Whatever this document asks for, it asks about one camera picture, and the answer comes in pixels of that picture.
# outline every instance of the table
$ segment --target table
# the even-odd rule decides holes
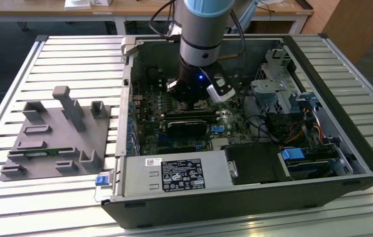
[[[253,21],[293,21],[289,32],[298,34],[314,11],[305,10],[296,0],[285,0],[285,3],[270,5],[270,10],[276,11],[272,16],[269,11],[258,8]],[[66,11],[65,0],[0,0],[0,22],[114,21],[118,34],[126,35],[125,23],[149,21],[163,4],[165,2],[159,0],[114,0],[110,6],[93,6],[87,10]],[[169,8],[155,20],[166,20],[167,13]]]
[[[0,22],[114,21],[117,0],[110,6],[65,10],[65,0],[0,0]]]
[[[115,24],[118,34],[126,35],[126,21],[149,21],[153,14],[162,7],[165,1],[161,0],[118,0],[115,8]],[[272,4],[269,11],[264,9],[256,10],[256,16],[252,21],[293,21],[290,28],[290,34],[301,33],[306,19],[313,15],[314,11],[304,9],[296,0],[285,0],[281,4]],[[161,15],[157,16],[157,21],[166,21],[169,14],[169,7],[162,11]]]
[[[318,35],[293,38],[373,147],[373,86],[329,39]],[[35,42],[0,104],[0,167],[26,119],[21,112],[25,101],[42,100],[46,107],[57,107],[53,88],[69,85],[81,105],[103,100],[113,107],[105,170],[114,168],[125,71],[122,39],[123,36],[59,36]],[[302,74],[297,75],[310,91]],[[373,187],[318,208],[125,230],[94,199],[94,178],[95,175],[85,175],[0,182],[0,236],[373,236]]]

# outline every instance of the power supply label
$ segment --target power supply label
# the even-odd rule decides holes
[[[162,183],[165,192],[206,188],[201,159],[162,161]]]

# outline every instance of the wooden table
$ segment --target wooden table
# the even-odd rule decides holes
[[[126,35],[127,21],[149,21],[153,14],[165,4],[163,0],[114,0],[110,6],[93,6],[87,10],[65,10],[65,0],[0,0],[0,22],[45,22],[45,21],[114,21],[118,34]],[[313,10],[305,10],[296,0],[272,4],[269,13],[257,9],[253,21],[292,21],[289,33],[298,34]],[[167,19],[169,8],[157,17]]]
[[[115,8],[118,33],[126,35],[126,21],[149,21],[153,14],[166,2],[166,0],[118,0]],[[301,33],[306,19],[313,15],[314,11],[304,9],[296,0],[285,0],[284,3],[269,5],[269,8],[276,12],[270,14],[268,10],[258,8],[253,21],[293,21],[289,33]],[[167,19],[167,13],[169,7],[161,12],[155,20],[165,21]]]
[[[115,6],[66,11],[65,0],[0,0],[0,22],[114,21]]]

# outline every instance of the motherboard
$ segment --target motherboard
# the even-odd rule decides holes
[[[208,99],[189,105],[162,88],[161,84],[143,88],[137,84],[134,89],[142,155],[216,151],[257,140],[240,98],[233,97],[222,104]]]

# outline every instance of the green circuit board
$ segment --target green circuit board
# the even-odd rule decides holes
[[[217,121],[206,124],[208,131],[204,136],[177,139],[166,133],[166,126],[170,122],[162,118],[162,114],[181,113],[186,109],[185,103],[178,102],[169,94],[159,91],[157,86],[150,86],[134,99],[138,108],[142,155],[158,155],[171,151],[182,153],[220,150],[220,147],[213,146],[216,141],[225,142],[225,145],[256,141],[236,96],[222,104],[214,104],[210,99],[198,102],[194,108],[216,111]]]

